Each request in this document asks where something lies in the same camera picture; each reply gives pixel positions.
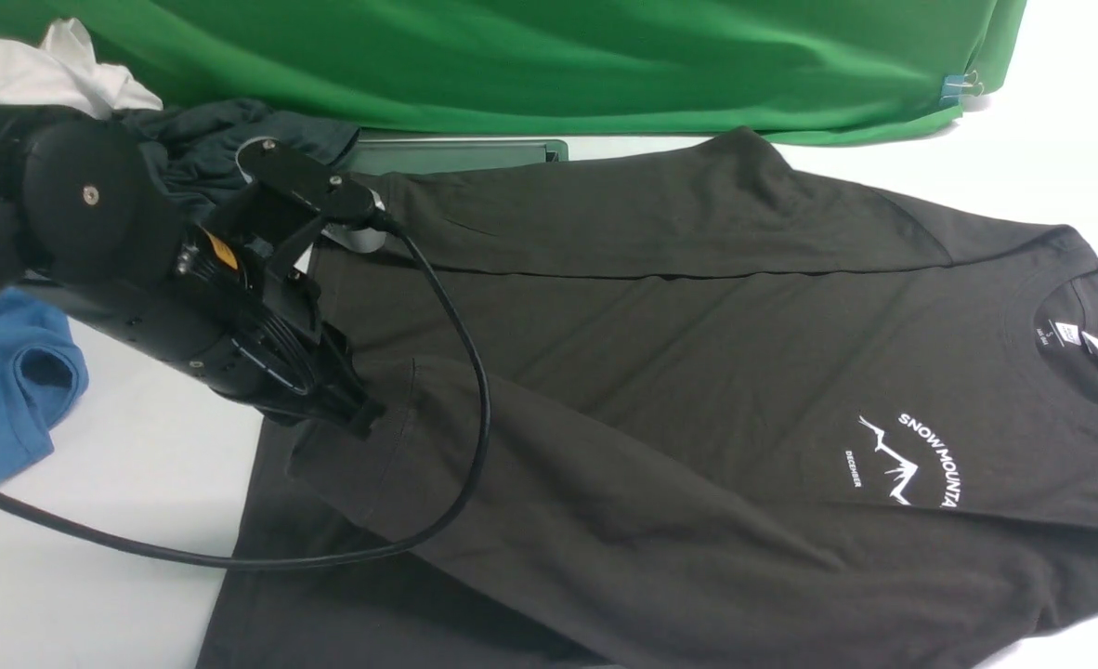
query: orange label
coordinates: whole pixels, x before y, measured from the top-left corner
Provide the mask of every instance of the orange label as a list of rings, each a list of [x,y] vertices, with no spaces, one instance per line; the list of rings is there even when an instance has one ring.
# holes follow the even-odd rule
[[[227,246],[225,242],[209,232],[206,232],[206,237],[210,237],[210,245],[214,246],[214,254],[219,256],[219,259],[221,259],[227,267],[238,271],[239,261],[238,259],[235,259],[235,250],[232,250],[231,246]]]

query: green backdrop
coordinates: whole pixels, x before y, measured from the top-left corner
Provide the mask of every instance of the green backdrop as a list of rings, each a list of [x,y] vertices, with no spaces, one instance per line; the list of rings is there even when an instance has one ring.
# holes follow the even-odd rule
[[[367,126],[925,135],[944,76],[1004,83],[1026,0],[0,0],[0,35],[78,16],[167,102],[250,94]]]

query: printed logo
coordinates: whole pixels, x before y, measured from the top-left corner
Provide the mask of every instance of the printed logo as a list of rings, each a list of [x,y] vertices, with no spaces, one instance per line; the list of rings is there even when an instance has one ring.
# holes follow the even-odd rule
[[[908,500],[905,499],[905,488],[908,487],[908,483],[911,482],[914,476],[917,475],[917,462],[897,454],[894,449],[892,449],[892,446],[884,444],[884,430],[879,430],[872,423],[867,423],[867,420],[863,419],[862,415],[859,416],[859,423],[860,425],[865,425],[867,430],[871,430],[871,432],[875,432],[875,451],[887,454],[892,457],[892,460],[896,461],[895,469],[885,471],[885,473],[895,475],[896,486],[892,488],[890,492],[888,492],[888,497],[896,500],[898,503],[909,505]]]
[[[923,494],[922,491],[930,490],[932,481],[926,481],[927,473],[922,470],[926,467],[926,458],[931,457],[932,460],[939,462],[941,467],[941,501],[938,505],[944,509],[956,509],[957,503],[962,500],[962,470],[957,466],[957,462],[953,460],[953,456],[950,455],[950,448],[944,445],[941,437],[937,436],[937,433],[925,423],[920,422],[914,416],[901,413],[898,415],[898,423],[903,426],[911,430],[915,435],[920,437],[928,449],[923,449],[923,446],[909,446],[906,444],[906,437],[901,435],[893,435],[884,428],[879,427],[870,420],[864,419],[864,416],[859,416],[859,424],[871,430],[873,435],[875,435],[875,449],[873,453],[884,454],[884,460],[887,461],[888,458],[895,462],[894,467],[889,469],[885,467],[885,475],[892,476],[892,491],[888,492],[888,497],[896,500],[900,504],[911,505],[908,500],[909,492],[915,492],[914,499],[919,498]],[[900,451],[896,451],[893,448],[892,442],[895,437],[895,442],[900,448]],[[854,488],[862,488],[866,478],[866,466],[867,456],[865,453],[847,451],[847,466],[850,467],[851,482]],[[914,480],[917,479],[917,486],[908,490]]]

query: white table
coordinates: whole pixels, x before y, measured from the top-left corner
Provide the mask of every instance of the white table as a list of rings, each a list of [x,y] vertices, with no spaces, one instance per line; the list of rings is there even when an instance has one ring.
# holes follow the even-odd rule
[[[1098,250],[1098,3],[1029,5],[1007,88],[955,127],[876,147],[783,147],[799,169],[983,214],[1071,224]],[[565,138],[570,159],[692,136]],[[91,386],[57,451],[3,490],[113,533],[229,554],[259,414],[86,327]],[[222,573],[88,546],[0,513],[0,668],[195,661]],[[1017,645],[998,669],[1098,666],[1098,618]]]

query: blue cloth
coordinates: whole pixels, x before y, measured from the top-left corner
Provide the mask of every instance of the blue cloth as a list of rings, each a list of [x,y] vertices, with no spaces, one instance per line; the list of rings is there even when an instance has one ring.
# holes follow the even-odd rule
[[[87,365],[60,311],[0,293],[0,482],[53,451],[49,428],[87,389]]]

